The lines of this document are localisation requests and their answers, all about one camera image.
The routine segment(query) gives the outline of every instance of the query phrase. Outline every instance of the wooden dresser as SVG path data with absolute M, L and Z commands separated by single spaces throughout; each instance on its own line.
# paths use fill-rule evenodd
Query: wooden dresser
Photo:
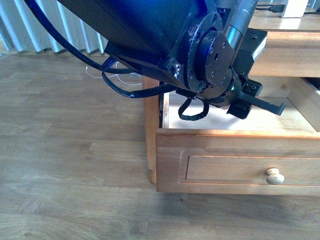
M 184 97 L 145 99 L 150 181 L 159 192 L 320 196 L 320 91 L 303 79 L 320 77 L 320 19 L 256 12 L 250 27 L 268 31 L 250 78 L 263 84 L 260 97 L 285 102 L 285 111 L 254 107 L 240 120 L 211 107 L 187 122 L 178 117 Z M 158 84 L 143 78 L 144 88 Z M 200 108 L 193 104 L 189 114 Z

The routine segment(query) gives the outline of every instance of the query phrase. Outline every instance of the screw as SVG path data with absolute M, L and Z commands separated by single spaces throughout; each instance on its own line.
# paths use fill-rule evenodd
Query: screw
M 181 65 L 180 65 L 179 63 L 176 63 L 176 64 L 173 66 L 173 69 L 174 69 L 174 72 L 175 72 L 175 73 L 180 72 L 180 68 L 181 68 Z
M 226 12 L 226 9 L 224 9 L 224 8 L 220 8 L 220 9 L 219 9 L 219 13 L 220 13 L 220 14 L 224 14 L 225 12 Z

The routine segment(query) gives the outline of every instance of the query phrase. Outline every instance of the wooden floor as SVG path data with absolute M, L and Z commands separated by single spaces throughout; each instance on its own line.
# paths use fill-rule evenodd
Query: wooden floor
M 0 56 L 0 240 L 320 240 L 318 197 L 157 193 L 143 101 L 85 68 Z

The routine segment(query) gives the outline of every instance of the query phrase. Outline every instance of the wooden drawer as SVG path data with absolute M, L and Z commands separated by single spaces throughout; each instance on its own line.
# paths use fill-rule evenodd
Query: wooden drawer
M 187 122 L 177 114 L 183 97 L 165 101 L 156 133 L 159 192 L 320 195 L 320 91 L 301 78 L 252 79 L 262 82 L 262 97 L 287 103 L 282 116 L 254 107 L 239 120 L 212 107 L 205 119 Z M 199 110 L 194 104 L 189 114 Z M 283 183 L 267 183 L 272 168 Z

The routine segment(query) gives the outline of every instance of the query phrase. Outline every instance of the drawer knob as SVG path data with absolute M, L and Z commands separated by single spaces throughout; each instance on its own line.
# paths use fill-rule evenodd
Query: drawer knob
M 266 182 L 270 185 L 282 184 L 285 180 L 285 177 L 279 173 L 277 168 L 270 168 L 265 174 L 267 174 Z

